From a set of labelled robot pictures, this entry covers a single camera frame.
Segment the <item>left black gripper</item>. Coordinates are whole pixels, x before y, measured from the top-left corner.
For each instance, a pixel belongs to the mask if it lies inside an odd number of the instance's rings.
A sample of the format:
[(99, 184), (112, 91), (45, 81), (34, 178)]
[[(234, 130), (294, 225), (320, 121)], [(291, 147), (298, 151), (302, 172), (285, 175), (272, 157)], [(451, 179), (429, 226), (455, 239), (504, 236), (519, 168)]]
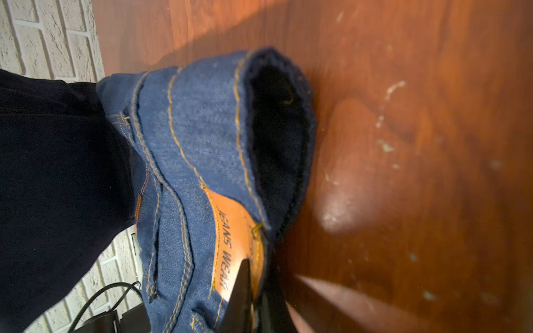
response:
[(145, 306), (139, 304), (124, 312), (104, 312), (88, 319), (74, 333), (150, 333), (151, 325)]

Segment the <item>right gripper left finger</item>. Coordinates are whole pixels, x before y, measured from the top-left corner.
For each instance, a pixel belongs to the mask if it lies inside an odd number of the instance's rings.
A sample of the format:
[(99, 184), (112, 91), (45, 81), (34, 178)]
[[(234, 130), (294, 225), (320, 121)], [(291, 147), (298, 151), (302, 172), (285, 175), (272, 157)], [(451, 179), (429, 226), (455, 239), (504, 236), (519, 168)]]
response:
[(249, 260), (245, 259), (240, 265), (226, 313), (217, 332), (251, 333), (253, 330), (252, 305), (250, 264)]

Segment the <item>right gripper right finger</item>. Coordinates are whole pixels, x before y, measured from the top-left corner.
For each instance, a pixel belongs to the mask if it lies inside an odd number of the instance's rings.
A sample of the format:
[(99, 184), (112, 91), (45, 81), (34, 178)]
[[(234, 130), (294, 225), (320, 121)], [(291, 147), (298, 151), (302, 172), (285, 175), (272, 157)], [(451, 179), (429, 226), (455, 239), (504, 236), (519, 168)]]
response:
[(297, 333), (279, 284), (276, 267), (270, 266), (259, 303), (259, 332)]

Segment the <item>blue denim jeans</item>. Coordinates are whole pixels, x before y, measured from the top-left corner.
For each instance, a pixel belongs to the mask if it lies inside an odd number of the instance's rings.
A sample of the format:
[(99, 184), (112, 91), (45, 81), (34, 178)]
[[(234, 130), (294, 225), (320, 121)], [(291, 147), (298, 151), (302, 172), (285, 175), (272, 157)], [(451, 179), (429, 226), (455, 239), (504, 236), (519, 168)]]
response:
[(217, 332), (243, 260), (252, 332), (303, 203), (316, 119), (274, 48), (65, 83), (1, 72), (1, 331), (57, 304), (137, 230), (152, 332)]

